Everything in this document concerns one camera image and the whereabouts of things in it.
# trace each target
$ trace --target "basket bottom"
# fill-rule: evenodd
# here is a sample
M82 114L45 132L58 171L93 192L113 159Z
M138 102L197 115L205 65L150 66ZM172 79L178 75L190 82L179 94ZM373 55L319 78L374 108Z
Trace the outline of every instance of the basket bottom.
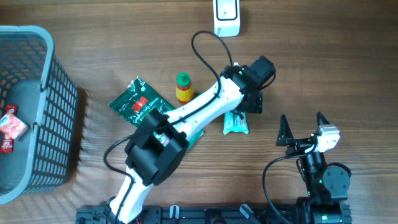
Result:
M39 105L40 80L21 81L13 85L7 94L6 104L18 106L17 116L31 126L36 120ZM0 195L14 189L26 170L30 138L34 138L30 128L19 140L14 141L14 151L0 154Z

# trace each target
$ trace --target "green bottle cap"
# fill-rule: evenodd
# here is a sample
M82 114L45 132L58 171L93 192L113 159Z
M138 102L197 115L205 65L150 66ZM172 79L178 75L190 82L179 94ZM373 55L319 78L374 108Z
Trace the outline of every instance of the green bottle cap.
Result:
M191 77L185 73L179 73L179 75L177 75L177 85L179 85L180 87L187 87L191 84Z

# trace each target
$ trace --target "snack package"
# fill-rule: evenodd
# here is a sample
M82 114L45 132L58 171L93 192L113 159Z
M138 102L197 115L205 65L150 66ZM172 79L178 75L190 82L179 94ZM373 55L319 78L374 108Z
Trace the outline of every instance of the snack package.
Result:
M16 105L6 105L6 113L12 113L13 115L17 115L17 111L18 107ZM8 134L5 134L0 147L0 154L12 153L13 149L14 140Z
M27 129L27 125L10 112L0 119L0 131L14 140L18 140Z
M248 123L246 122L246 115L243 112L229 111L225 113L224 117L224 134L230 131L242 132L249 134Z
M175 109L148 83L139 77L132 81L126 91L114 99L109 106L137 128L152 110L157 109L161 113L165 113ZM194 145L204 132L202 129L191 138L188 149ZM155 136L164 146L169 143L169 138L166 135L155 134Z

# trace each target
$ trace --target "wooden table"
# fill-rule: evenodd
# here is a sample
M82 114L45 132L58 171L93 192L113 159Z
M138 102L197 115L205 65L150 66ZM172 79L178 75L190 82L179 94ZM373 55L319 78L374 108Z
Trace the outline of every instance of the wooden table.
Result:
M262 114L248 114L250 133L223 135L223 117L179 168L148 195L148 205L266 203L261 174L284 155L275 147L280 115L297 138L317 128L323 114L341 130L328 162L353 172L349 200L355 223L395 223L398 218L397 4L387 1L243 1L238 37L225 39L234 62L260 55L275 63L276 81L264 90ZM2 24L36 24L50 31L56 54L80 87L80 112L71 178L45 194L23 195L0 208L0 223L73 223L75 210L116 195L124 176L103 164L107 146L135 128L108 103L137 76L173 105L175 77L188 72L196 91L214 76L190 47L198 30L213 29L211 2L75 4L0 7ZM217 40L197 40L221 71L228 59ZM110 161L125 167L123 147ZM274 202L305 196L294 161L267 176Z

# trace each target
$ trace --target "bottle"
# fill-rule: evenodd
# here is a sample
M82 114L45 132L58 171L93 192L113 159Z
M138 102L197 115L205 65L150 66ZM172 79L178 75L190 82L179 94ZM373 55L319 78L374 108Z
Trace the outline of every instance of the bottle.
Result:
M191 77L185 73L177 75L176 96L181 105L187 104L193 100L195 91L192 88Z

